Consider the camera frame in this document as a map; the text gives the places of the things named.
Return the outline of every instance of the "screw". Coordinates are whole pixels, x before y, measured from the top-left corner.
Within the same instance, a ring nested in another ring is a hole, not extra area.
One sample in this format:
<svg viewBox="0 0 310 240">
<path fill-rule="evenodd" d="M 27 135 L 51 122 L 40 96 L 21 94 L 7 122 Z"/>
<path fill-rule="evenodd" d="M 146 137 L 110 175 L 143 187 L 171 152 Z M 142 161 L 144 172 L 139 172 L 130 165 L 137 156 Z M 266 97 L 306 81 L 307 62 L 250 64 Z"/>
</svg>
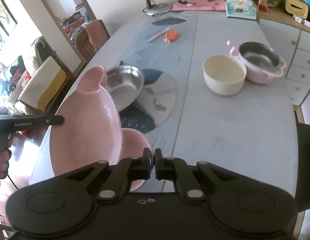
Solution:
<svg viewBox="0 0 310 240">
<path fill-rule="evenodd" d="M 102 190 L 99 193 L 99 196 L 102 197 L 102 198 L 112 198 L 112 197 L 115 196 L 115 192 L 112 191 L 112 190 L 106 189 L 106 190 Z"/>
<path fill-rule="evenodd" d="M 138 200 L 138 203 L 144 205 L 147 204 L 147 201 L 145 199 L 140 199 Z"/>
<path fill-rule="evenodd" d="M 150 203 L 153 203 L 153 202 L 155 202 L 155 201 L 156 201 L 156 199 L 155 199 L 155 198 L 153 198 L 153 197 L 150 197 L 150 198 L 148 198 L 148 199 L 147 199 L 147 201 L 148 201 L 148 202 L 150 202 Z"/>
<path fill-rule="evenodd" d="M 187 192 L 188 197 L 191 197 L 191 198 L 200 198 L 203 196 L 203 194 L 204 193 L 198 189 L 191 189 Z"/>
</svg>

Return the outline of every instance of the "black chair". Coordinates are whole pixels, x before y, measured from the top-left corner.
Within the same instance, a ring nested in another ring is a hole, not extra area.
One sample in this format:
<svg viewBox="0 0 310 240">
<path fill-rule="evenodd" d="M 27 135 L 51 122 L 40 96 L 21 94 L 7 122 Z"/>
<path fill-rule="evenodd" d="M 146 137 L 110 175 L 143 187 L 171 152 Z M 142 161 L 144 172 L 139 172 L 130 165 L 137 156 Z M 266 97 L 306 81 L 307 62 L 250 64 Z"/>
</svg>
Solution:
<svg viewBox="0 0 310 240">
<path fill-rule="evenodd" d="M 310 125 L 297 123 L 298 176 L 295 200 L 298 212 L 310 209 Z"/>
</svg>

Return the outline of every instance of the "black cable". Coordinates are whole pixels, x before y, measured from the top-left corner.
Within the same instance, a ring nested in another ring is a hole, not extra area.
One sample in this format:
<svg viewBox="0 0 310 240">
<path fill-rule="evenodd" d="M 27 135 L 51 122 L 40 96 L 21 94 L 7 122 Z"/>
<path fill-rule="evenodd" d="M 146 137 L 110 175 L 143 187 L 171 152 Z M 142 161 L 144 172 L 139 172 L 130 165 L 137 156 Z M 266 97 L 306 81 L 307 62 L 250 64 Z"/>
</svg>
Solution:
<svg viewBox="0 0 310 240">
<path fill-rule="evenodd" d="M 11 177 L 7 174 L 7 177 L 9 178 L 9 180 L 13 183 L 14 187 L 18 190 L 19 188 L 15 185 L 15 183 L 12 181 Z"/>
</svg>

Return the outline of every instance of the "cream bowl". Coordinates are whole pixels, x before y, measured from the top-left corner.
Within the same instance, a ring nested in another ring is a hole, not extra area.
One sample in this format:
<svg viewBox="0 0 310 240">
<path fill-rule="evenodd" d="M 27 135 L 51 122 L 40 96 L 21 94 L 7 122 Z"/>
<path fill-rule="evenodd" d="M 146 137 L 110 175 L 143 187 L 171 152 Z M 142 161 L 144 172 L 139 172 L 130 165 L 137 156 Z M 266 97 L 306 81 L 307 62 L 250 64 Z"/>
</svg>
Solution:
<svg viewBox="0 0 310 240">
<path fill-rule="evenodd" d="M 247 70 L 236 57 L 215 55 L 204 62 L 203 73 L 210 90 L 221 96 L 231 96 L 243 87 Z"/>
</svg>

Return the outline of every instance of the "orange object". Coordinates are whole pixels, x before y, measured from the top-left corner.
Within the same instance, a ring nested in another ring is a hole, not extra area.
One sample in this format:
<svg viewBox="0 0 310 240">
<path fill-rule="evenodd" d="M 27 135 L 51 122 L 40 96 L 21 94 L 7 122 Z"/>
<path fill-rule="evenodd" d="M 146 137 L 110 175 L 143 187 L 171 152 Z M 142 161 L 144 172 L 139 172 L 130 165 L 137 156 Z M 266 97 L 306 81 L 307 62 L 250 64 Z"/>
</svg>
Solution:
<svg viewBox="0 0 310 240">
<path fill-rule="evenodd" d="M 164 41 L 165 42 L 173 42 L 177 39 L 178 35 L 179 35 L 179 32 L 176 30 L 168 31 L 165 35 Z"/>
</svg>

